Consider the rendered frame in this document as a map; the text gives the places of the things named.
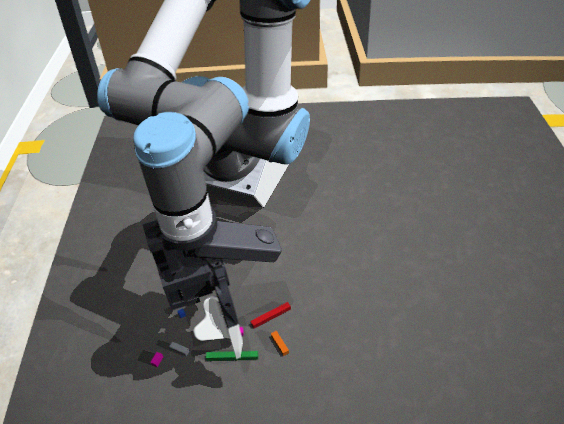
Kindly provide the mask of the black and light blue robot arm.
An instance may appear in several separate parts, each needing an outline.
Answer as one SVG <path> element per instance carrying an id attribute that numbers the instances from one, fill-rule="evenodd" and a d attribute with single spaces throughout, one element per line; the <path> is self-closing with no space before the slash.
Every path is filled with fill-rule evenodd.
<path id="1" fill-rule="evenodd" d="M 107 72 L 97 91 L 105 115 L 140 124 L 135 153 L 160 229 L 178 241 L 199 237 L 212 223 L 203 171 L 230 182 L 260 159 L 290 164 L 310 124 L 290 86 L 292 20 L 310 0 L 240 0 L 246 86 L 225 77 L 176 81 L 215 1 L 164 0 L 138 52 L 125 69 Z M 271 227 L 217 221 L 216 233 L 195 255 L 275 262 L 281 252 Z"/>

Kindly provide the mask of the grey rod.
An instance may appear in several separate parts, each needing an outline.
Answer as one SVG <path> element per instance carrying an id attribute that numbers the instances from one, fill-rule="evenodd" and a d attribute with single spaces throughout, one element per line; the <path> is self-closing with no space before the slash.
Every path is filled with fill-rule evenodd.
<path id="1" fill-rule="evenodd" d="M 181 355 L 187 356 L 188 353 L 190 352 L 188 348 L 181 346 L 177 343 L 172 342 L 171 345 L 169 346 L 170 350 L 177 352 Z"/>

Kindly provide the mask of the orange rod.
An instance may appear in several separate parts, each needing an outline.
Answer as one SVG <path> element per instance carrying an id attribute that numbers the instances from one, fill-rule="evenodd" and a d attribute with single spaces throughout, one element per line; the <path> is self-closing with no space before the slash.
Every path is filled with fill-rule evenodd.
<path id="1" fill-rule="evenodd" d="M 283 356 L 289 354 L 288 348 L 286 347 L 285 343 L 283 342 L 277 331 L 271 333 L 271 337 Z"/>

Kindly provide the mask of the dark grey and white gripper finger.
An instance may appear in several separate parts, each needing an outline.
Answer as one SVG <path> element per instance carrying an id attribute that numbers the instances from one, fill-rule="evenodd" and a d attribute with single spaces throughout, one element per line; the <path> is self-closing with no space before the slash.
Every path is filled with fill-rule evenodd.
<path id="1" fill-rule="evenodd" d="M 215 286 L 217 296 L 209 296 L 204 300 L 205 317 L 194 328 L 194 336 L 200 341 L 230 339 L 236 359 L 238 359 L 241 357 L 243 340 L 237 315 L 226 278 L 222 277 L 217 280 L 218 286 Z M 221 315 L 216 304 L 217 301 Z"/>

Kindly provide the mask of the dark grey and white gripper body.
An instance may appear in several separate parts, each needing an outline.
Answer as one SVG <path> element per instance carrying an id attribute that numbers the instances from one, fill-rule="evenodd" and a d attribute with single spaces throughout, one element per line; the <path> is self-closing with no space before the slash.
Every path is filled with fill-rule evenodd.
<path id="1" fill-rule="evenodd" d="M 230 285 L 222 259 L 195 255 L 195 248 L 206 244 L 216 233 L 216 214 L 212 207 L 211 211 L 213 220 L 208 230 L 191 240 L 178 241 L 166 237 L 161 233 L 158 220 L 143 224 L 147 244 L 154 257 L 171 310 L 200 302 L 199 297 L 211 294 L 215 290 L 219 278 L 225 277 L 227 285 Z M 160 249 L 164 250 L 166 258 L 163 250 L 159 251 Z"/>

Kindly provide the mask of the green rod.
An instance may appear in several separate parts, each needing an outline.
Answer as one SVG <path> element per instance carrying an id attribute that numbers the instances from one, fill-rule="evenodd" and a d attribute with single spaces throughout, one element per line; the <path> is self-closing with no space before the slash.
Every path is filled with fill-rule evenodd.
<path id="1" fill-rule="evenodd" d="M 234 352 L 206 352 L 207 361 L 258 360 L 258 351 L 242 351 L 236 359 Z"/>

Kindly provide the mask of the red rod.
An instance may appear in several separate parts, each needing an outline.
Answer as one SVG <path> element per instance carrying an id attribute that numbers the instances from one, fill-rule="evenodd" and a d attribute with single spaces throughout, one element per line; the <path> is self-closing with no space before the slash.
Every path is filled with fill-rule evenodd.
<path id="1" fill-rule="evenodd" d="M 287 312 L 291 310 L 291 306 L 289 305 L 289 303 L 285 303 L 253 320 L 251 320 L 251 325 L 253 328 L 256 328 L 278 316 L 280 316 L 281 314 Z"/>

